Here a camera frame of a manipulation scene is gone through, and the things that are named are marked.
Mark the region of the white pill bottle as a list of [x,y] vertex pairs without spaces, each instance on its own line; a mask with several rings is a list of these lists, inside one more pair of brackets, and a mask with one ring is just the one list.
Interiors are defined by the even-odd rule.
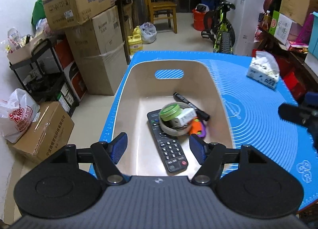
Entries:
[[171,120],[174,127],[186,126],[197,116],[196,111],[193,108],[184,108],[181,113]]

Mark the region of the blue silicone baking mat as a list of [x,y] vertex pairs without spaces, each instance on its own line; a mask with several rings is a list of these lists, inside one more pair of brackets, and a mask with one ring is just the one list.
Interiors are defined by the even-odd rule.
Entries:
[[250,143],[299,179],[304,189],[300,211],[317,203],[317,153],[313,140],[305,128],[278,116],[281,103],[296,103],[283,80],[271,90],[246,76],[250,57],[211,52],[142,51],[128,69],[156,60],[193,60],[203,64],[224,101],[234,146]]

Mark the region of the black remote control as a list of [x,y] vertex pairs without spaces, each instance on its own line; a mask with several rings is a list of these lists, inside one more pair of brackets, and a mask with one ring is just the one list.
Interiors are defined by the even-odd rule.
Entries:
[[188,160],[184,155],[178,138],[166,134],[160,127],[159,112],[160,110],[155,110],[147,114],[158,153],[167,173],[181,173],[187,169]]

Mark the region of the black marker pen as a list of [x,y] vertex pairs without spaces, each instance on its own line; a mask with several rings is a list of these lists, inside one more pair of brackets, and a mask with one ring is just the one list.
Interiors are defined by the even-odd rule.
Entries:
[[207,114],[206,112],[202,111],[201,109],[199,109],[197,106],[195,106],[192,102],[188,101],[188,99],[186,99],[184,96],[182,96],[181,94],[175,92],[173,94],[173,97],[176,101],[185,103],[187,105],[189,105],[191,108],[193,108],[197,114],[197,116],[204,121],[209,121],[210,119],[210,115]]

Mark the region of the white red plastic bag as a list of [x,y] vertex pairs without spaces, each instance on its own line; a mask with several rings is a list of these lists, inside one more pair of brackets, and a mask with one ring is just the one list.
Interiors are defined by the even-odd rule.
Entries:
[[8,100],[1,100],[1,135],[16,143],[27,131],[40,106],[27,93],[17,88]]

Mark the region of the green white product box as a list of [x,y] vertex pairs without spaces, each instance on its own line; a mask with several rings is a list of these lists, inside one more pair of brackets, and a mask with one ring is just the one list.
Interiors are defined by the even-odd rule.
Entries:
[[269,33],[281,44],[285,45],[292,27],[293,21],[278,11],[273,12]]

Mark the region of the white tissue pack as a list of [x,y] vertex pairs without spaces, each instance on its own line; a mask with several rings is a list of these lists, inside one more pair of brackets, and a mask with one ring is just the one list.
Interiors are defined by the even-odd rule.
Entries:
[[274,56],[266,51],[256,51],[248,67],[247,77],[275,90],[280,69]]

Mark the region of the orange purple toy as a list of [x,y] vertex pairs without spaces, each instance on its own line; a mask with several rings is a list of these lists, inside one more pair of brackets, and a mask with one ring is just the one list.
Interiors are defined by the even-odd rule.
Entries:
[[189,135],[196,134],[199,138],[204,139],[207,135],[204,123],[198,118],[194,118],[190,124]]

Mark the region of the black metal shelf rack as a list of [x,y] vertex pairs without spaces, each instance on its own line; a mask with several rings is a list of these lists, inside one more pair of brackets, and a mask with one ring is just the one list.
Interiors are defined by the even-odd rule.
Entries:
[[22,88],[37,103],[58,101],[69,116],[73,115],[79,102],[50,40],[38,43],[32,49],[30,58],[16,64],[10,63],[9,67]]

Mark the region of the green lid round tin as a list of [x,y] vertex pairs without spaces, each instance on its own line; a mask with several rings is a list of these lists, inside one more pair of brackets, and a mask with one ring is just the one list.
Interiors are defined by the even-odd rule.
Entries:
[[159,116],[163,121],[170,121],[175,117],[179,116],[182,112],[180,105],[178,103],[171,103],[164,106],[160,112]]

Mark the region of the red white appliance box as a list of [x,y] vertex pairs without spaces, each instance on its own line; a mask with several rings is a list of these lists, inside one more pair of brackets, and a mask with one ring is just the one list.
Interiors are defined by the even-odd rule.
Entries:
[[79,68],[74,60],[67,39],[57,40],[54,49],[76,99],[78,102],[81,102],[87,92],[87,87],[85,86]]

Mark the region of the clear tape roll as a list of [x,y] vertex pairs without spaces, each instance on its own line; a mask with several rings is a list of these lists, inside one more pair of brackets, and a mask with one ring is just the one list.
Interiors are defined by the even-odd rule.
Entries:
[[[181,109],[184,108],[191,108],[189,105],[185,104],[185,103],[178,103],[180,105]],[[183,127],[174,127],[173,124],[171,123],[171,121],[163,121],[160,116],[159,116],[159,123],[160,123],[160,127],[161,129],[166,133],[169,134],[171,136],[182,136],[185,135],[189,132],[191,126],[191,121]]]

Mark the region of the green black bicycle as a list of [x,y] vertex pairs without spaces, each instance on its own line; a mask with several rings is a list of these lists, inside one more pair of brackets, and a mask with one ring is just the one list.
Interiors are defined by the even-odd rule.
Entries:
[[212,41],[215,53],[233,53],[236,36],[231,22],[227,19],[227,13],[235,9],[233,3],[227,0],[217,0],[214,9],[204,15],[204,30],[201,32],[201,36]]

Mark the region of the clear plastic bag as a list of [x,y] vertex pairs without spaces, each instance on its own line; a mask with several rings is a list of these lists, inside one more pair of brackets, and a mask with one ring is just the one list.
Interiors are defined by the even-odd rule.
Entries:
[[141,37],[144,44],[151,44],[156,41],[157,30],[156,27],[150,23],[146,22],[140,26]]

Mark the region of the white appliance cabinet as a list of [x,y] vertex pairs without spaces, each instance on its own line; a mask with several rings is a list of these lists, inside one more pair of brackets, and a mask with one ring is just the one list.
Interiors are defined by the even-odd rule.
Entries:
[[239,56],[251,56],[255,47],[254,34],[259,24],[259,14],[263,10],[265,0],[226,0],[235,5],[235,9],[227,13],[235,31],[233,53]]

